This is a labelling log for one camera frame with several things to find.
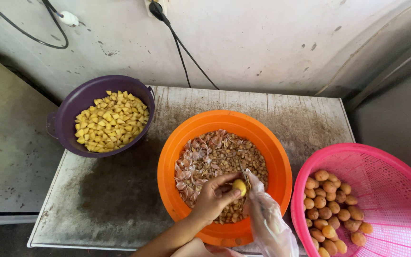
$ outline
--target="wall socket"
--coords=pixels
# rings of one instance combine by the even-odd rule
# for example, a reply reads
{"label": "wall socket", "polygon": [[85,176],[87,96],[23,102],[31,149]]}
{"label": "wall socket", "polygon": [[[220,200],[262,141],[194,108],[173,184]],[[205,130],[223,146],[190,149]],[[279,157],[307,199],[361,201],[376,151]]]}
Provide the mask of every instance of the wall socket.
{"label": "wall socket", "polygon": [[[151,0],[143,0],[145,3],[145,8],[147,9],[147,14],[149,17],[151,18],[155,18],[155,16],[153,16],[153,14],[150,12],[150,10],[148,9],[148,6],[150,5],[150,3],[152,2]],[[157,0],[155,2],[158,2],[161,7],[163,8],[163,13],[164,15],[167,17],[168,16],[168,6],[167,6],[167,0]]]}

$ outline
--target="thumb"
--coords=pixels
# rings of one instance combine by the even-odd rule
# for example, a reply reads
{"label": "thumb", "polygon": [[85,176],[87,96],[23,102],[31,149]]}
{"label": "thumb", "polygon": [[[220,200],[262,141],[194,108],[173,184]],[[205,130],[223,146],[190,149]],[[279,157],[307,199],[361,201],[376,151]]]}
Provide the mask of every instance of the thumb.
{"label": "thumb", "polygon": [[234,202],[235,200],[240,199],[241,196],[241,191],[240,189],[235,189],[227,192],[226,194],[223,194],[223,196],[219,199],[220,205],[227,206],[228,204]]}

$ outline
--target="plastic bag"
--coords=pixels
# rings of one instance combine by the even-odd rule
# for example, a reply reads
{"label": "plastic bag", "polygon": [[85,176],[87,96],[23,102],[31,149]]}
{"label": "plastic bag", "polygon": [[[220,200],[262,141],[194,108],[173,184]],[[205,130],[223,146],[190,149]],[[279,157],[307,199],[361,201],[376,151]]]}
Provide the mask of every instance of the plastic bag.
{"label": "plastic bag", "polygon": [[254,242],[264,257],[299,257],[299,247],[289,226],[283,221],[280,205],[264,192],[264,184],[250,170],[245,173],[252,189],[244,205],[250,216]]}

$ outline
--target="floor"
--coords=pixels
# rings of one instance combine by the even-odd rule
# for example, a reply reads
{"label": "floor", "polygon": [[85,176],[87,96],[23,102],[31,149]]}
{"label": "floor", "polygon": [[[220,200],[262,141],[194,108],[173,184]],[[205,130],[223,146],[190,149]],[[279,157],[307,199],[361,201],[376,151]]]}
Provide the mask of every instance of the floor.
{"label": "floor", "polygon": [[4,257],[128,257],[132,252],[62,248],[28,248],[34,223],[0,225],[0,256]]}

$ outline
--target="pink plastic basket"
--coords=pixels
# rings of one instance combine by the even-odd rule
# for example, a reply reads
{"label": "pink plastic basket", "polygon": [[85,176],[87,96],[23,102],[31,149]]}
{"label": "pink plastic basket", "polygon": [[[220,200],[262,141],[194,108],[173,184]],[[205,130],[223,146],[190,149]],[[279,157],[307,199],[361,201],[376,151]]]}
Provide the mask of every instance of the pink plastic basket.
{"label": "pink plastic basket", "polygon": [[337,234],[348,251],[336,256],[411,257],[411,168],[394,156],[359,143],[338,143],[315,152],[302,166],[294,185],[291,216],[294,228],[307,254],[319,257],[311,240],[304,214],[304,188],[307,177],[320,169],[337,175],[352,187],[364,221],[374,232],[365,235],[367,243],[357,247],[343,225]]}

